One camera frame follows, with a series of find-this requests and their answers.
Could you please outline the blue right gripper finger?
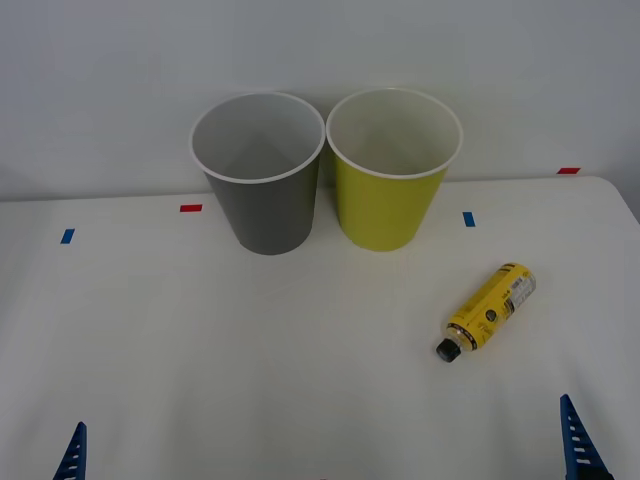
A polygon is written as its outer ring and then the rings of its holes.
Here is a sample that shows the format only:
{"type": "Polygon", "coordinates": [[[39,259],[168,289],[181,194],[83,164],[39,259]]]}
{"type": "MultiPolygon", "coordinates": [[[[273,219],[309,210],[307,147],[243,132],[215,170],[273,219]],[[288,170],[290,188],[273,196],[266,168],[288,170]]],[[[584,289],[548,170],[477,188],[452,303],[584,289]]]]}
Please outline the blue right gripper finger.
{"type": "Polygon", "coordinates": [[[613,480],[568,394],[560,398],[566,480],[613,480]]]}

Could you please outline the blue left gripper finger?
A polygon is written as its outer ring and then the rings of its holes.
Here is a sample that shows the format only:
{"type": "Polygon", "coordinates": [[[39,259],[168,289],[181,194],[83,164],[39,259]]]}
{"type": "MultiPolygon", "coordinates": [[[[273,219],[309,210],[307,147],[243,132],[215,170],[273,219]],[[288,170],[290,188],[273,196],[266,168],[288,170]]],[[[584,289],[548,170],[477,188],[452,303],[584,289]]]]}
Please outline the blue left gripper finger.
{"type": "Polygon", "coordinates": [[[87,464],[87,426],[79,422],[66,448],[53,480],[85,480],[87,464]]]}

